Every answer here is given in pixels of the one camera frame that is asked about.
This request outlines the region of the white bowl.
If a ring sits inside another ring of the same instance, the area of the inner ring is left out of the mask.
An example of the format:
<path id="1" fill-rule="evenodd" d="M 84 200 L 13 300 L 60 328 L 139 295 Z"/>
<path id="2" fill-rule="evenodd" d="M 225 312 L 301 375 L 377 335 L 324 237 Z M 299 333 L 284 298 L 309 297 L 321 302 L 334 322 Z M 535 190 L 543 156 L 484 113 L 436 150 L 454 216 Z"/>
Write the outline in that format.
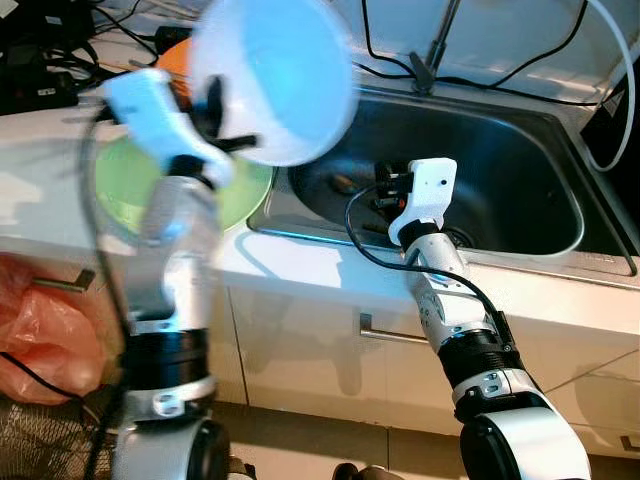
<path id="1" fill-rule="evenodd" d="M 347 132 L 358 86 L 346 23 L 326 0 L 212 0 L 198 18 L 186 83 L 202 102 L 221 81 L 220 136 L 255 134 L 238 155 L 298 166 Z"/>

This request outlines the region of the light green plate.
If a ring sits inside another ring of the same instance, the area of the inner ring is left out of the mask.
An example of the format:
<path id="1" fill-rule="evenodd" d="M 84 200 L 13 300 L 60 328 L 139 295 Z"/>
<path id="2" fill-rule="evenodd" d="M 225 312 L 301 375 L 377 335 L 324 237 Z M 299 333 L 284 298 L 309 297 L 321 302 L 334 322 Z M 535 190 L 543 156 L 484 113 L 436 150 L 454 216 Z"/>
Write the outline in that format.
<path id="1" fill-rule="evenodd" d="M 234 157 L 236 174 L 228 187 L 216 192 L 220 228 L 228 230 L 259 209 L 273 186 L 273 169 Z M 164 170 L 131 137 L 122 136 L 102 146 L 95 160 L 95 188 L 102 210 L 128 230 L 140 224 L 154 184 Z"/>

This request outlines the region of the white kitchen cabinet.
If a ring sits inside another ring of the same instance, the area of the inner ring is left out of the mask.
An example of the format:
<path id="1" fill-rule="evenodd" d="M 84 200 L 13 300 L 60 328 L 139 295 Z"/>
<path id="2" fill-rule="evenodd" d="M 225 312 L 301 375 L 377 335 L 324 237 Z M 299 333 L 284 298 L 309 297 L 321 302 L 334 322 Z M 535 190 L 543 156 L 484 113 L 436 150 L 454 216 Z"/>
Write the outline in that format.
<path id="1" fill-rule="evenodd" d="M 632 289 L 475 268 L 476 283 L 506 312 L 526 369 L 588 452 L 635 460 L 640 445 L 640 294 Z M 305 274 L 256 280 L 229 271 L 215 291 L 211 365 L 220 401 L 325 417 L 357 433 L 387 430 L 388 460 L 413 453 L 458 458 L 460 422 L 433 349 L 357 333 L 424 337 L 401 276 Z"/>

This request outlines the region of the orange bowl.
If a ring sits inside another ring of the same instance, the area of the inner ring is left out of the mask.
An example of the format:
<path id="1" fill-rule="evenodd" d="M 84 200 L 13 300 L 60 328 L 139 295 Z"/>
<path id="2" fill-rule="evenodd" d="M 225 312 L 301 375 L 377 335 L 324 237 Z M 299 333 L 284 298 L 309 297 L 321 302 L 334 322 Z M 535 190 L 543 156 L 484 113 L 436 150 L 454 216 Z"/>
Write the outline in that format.
<path id="1" fill-rule="evenodd" d="M 187 84 L 189 46 L 191 46 L 191 38 L 178 42 L 163 52 L 154 65 L 155 68 L 165 70 L 169 74 L 170 87 L 177 100 L 183 104 L 189 104 Z"/>

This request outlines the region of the stainless steel sink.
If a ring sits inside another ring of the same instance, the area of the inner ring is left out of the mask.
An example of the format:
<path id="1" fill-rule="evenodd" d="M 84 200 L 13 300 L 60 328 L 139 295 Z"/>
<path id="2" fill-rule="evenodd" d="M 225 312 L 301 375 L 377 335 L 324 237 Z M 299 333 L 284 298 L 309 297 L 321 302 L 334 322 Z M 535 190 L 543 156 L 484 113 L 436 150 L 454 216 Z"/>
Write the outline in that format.
<path id="1" fill-rule="evenodd" d="M 554 116 L 456 99 L 362 88 L 338 145 L 274 172 L 248 225 L 260 233 L 348 244 L 346 223 L 370 251 L 396 255 L 374 195 L 349 206 L 328 186 L 346 175 L 362 188 L 378 163 L 451 157 L 457 173 L 444 233 L 472 264 L 634 288 L 637 259 L 620 211 Z"/>

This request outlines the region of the grey metal faucet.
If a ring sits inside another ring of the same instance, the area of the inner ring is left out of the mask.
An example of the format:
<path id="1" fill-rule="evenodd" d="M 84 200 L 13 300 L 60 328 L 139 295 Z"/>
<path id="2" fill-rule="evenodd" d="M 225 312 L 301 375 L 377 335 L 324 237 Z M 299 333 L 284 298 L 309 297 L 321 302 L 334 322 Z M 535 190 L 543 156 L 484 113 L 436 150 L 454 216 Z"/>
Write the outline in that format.
<path id="1" fill-rule="evenodd" d="M 445 6 L 445 14 L 440 23 L 439 31 L 431 41 L 425 58 L 421 58 L 416 52 L 410 52 L 410 72 L 413 76 L 413 92 L 420 97 L 429 97 L 434 90 L 434 84 L 439 79 L 439 68 L 442 64 L 447 38 L 460 9 L 462 0 L 449 0 Z"/>

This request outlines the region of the black power strip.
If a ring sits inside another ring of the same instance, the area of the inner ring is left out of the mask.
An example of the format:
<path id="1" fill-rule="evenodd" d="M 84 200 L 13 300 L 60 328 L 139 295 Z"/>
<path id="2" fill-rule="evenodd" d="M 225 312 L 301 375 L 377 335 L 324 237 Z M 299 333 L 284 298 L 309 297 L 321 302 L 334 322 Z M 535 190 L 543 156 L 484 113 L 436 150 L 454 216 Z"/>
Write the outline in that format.
<path id="1" fill-rule="evenodd" d="M 96 79 L 95 73 L 77 79 L 40 64 L 0 63 L 0 116 L 73 108 L 79 104 L 79 92 L 91 88 Z"/>

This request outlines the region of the black box device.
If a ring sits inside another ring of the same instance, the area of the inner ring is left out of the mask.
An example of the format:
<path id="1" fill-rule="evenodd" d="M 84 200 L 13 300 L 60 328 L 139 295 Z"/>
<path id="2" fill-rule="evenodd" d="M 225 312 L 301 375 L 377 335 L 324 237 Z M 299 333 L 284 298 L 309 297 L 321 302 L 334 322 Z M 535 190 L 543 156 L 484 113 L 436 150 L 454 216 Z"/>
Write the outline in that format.
<path id="1" fill-rule="evenodd" d="M 0 0 L 0 64 L 22 46 L 96 54 L 90 0 Z"/>

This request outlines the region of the red plastic bag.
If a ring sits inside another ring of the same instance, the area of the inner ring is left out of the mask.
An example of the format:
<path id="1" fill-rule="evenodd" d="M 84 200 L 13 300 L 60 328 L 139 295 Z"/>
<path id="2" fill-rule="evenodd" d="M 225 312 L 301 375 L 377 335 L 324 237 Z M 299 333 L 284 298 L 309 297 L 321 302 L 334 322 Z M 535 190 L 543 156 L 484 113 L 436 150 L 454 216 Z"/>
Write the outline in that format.
<path id="1" fill-rule="evenodd" d="M 0 255 L 0 394 L 26 403 L 68 401 L 5 360 L 9 353 L 47 383 L 86 396 L 100 387 L 105 367 L 102 325 L 65 294 L 33 285 L 33 274 L 27 262 Z"/>

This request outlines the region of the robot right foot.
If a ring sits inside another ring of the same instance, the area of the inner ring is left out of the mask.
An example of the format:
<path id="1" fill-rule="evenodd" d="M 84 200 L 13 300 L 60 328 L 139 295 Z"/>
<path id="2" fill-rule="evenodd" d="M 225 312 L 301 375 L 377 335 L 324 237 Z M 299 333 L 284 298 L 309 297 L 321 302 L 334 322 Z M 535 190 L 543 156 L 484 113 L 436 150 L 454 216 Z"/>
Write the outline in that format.
<path id="1" fill-rule="evenodd" d="M 387 468 L 378 465 L 357 467 L 355 463 L 339 463 L 335 466 L 332 480 L 403 480 Z"/>

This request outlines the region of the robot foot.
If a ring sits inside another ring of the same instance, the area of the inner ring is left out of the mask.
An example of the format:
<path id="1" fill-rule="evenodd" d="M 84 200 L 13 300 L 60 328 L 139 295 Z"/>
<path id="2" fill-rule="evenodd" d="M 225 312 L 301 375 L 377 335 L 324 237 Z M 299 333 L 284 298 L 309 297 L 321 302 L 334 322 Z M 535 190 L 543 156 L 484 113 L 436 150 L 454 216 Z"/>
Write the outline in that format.
<path id="1" fill-rule="evenodd" d="M 230 457 L 227 480 L 257 480 L 256 467 L 241 458 Z"/>
<path id="2" fill-rule="evenodd" d="M 335 466 L 332 480 L 403 480 L 387 468 L 378 465 L 357 467 L 355 463 L 339 463 Z"/>

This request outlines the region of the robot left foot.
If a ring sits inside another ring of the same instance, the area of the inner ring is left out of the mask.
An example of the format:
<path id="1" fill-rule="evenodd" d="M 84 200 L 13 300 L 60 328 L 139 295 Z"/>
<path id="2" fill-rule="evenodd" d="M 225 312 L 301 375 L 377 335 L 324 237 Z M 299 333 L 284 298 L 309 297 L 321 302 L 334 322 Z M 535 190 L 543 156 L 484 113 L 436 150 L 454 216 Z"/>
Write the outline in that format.
<path id="1" fill-rule="evenodd" d="M 230 457 L 227 480 L 257 480 L 256 467 L 241 458 Z"/>

